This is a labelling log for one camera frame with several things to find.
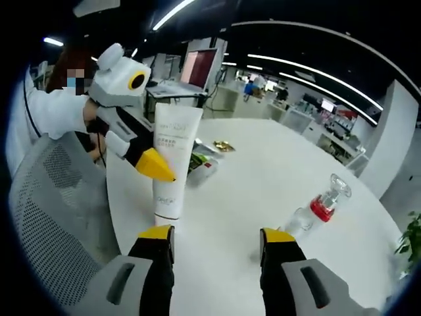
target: black eye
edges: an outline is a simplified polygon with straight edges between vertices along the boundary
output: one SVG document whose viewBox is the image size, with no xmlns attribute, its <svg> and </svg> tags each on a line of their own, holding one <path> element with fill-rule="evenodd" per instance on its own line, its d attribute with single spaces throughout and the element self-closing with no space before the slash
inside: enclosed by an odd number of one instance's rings
<svg viewBox="0 0 421 316">
<path fill-rule="evenodd" d="M 140 75 L 136 76 L 132 81 L 132 89 L 136 89 L 136 88 L 140 87 L 142 85 L 143 81 L 145 81 L 145 75 L 144 74 L 140 74 Z"/>
</svg>

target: white tube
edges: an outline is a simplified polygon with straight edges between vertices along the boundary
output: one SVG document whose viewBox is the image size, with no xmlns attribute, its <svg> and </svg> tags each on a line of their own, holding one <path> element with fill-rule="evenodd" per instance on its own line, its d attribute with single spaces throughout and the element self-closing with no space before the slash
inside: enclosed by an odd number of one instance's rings
<svg viewBox="0 0 421 316">
<path fill-rule="evenodd" d="M 191 150 L 203 110 L 157 103 L 154 147 L 176 175 L 174 182 L 153 181 L 156 224 L 174 224 L 183 208 Z"/>
</svg>

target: leaf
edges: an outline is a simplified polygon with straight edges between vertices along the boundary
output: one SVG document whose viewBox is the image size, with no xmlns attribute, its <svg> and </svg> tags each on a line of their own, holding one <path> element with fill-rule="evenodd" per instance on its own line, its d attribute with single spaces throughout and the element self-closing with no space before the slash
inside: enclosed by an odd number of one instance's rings
<svg viewBox="0 0 421 316">
<path fill-rule="evenodd" d="M 412 253 L 408 258 L 408 262 L 411 262 L 413 264 L 414 261 L 415 261 L 415 254 Z"/>
<path fill-rule="evenodd" d="M 410 231 L 406 230 L 401 237 L 401 240 L 407 239 L 410 236 Z"/>
<path fill-rule="evenodd" d="M 409 246 L 408 245 L 406 245 L 406 246 L 403 246 L 402 248 L 401 248 L 401 250 L 399 251 L 399 253 L 405 253 L 405 252 L 407 252 L 409 250 Z"/>
<path fill-rule="evenodd" d="M 416 221 L 412 221 L 408 224 L 407 230 L 414 230 L 417 226 L 417 222 Z"/>
</svg>

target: gray mesh chair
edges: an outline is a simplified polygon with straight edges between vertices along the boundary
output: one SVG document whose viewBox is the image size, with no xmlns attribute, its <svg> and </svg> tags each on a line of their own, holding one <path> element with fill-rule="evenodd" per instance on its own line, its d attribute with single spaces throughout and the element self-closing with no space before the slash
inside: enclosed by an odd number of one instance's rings
<svg viewBox="0 0 421 316">
<path fill-rule="evenodd" d="M 93 164 L 74 133 L 59 140 L 43 135 L 13 178 L 9 204 L 40 282 L 63 307 L 77 304 L 101 261 L 108 261 L 95 252 L 118 254 L 104 170 Z"/>
</svg>

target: cable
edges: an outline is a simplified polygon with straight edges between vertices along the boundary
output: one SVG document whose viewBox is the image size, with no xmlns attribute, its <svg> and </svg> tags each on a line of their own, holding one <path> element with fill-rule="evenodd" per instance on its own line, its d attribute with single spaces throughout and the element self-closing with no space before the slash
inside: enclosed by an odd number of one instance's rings
<svg viewBox="0 0 421 316">
<path fill-rule="evenodd" d="M 219 76 L 219 79 L 217 79 L 218 78 L 218 74 L 216 74 L 216 76 L 215 76 L 215 82 L 216 82 L 216 84 L 215 84 L 215 88 L 213 88 L 213 91 L 212 91 L 212 93 L 210 94 L 210 95 L 208 95 L 208 98 L 210 98 L 210 97 L 212 97 L 212 95 L 215 93 L 215 91 L 218 89 L 218 86 L 219 86 L 219 84 L 221 83 L 221 79 L 222 79 L 222 77 L 223 77 L 223 75 L 224 75 L 224 73 L 227 71 L 227 69 L 224 69 L 223 71 L 221 71 L 221 75 Z"/>
<path fill-rule="evenodd" d="M 25 100 L 26 112 L 28 113 L 29 121 L 31 122 L 32 128 L 35 130 L 35 133 L 37 134 L 38 138 L 40 138 L 41 134 L 38 132 L 38 129 L 35 127 L 34 120 L 32 120 L 32 115 L 31 115 L 31 112 L 29 111 L 28 99 L 26 99 L 26 87 L 25 87 L 25 85 L 26 85 L 26 76 L 24 78 L 24 100 Z"/>
<path fill-rule="evenodd" d="M 99 150 L 99 155 L 101 156 L 101 159 L 103 161 L 104 167 L 106 168 L 107 167 L 107 164 L 105 163 L 103 152 L 101 151 L 101 142 L 99 140 L 99 133 L 97 133 L 97 136 L 98 136 L 98 150 Z"/>
<path fill-rule="evenodd" d="M 212 99 L 212 101 L 210 103 L 210 107 L 207 106 L 207 105 L 204 106 L 204 108 L 209 109 L 209 110 L 212 111 L 212 118 L 215 118 L 214 112 L 229 112 L 229 113 L 232 113 L 233 112 L 232 110 L 223 110 L 223 109 L 214 109 L 213 108 L 213 101 L 215 101 L 217 95 L 218 95 L 218 92 L 216 93 L 215 97 Z"/>
</svg>

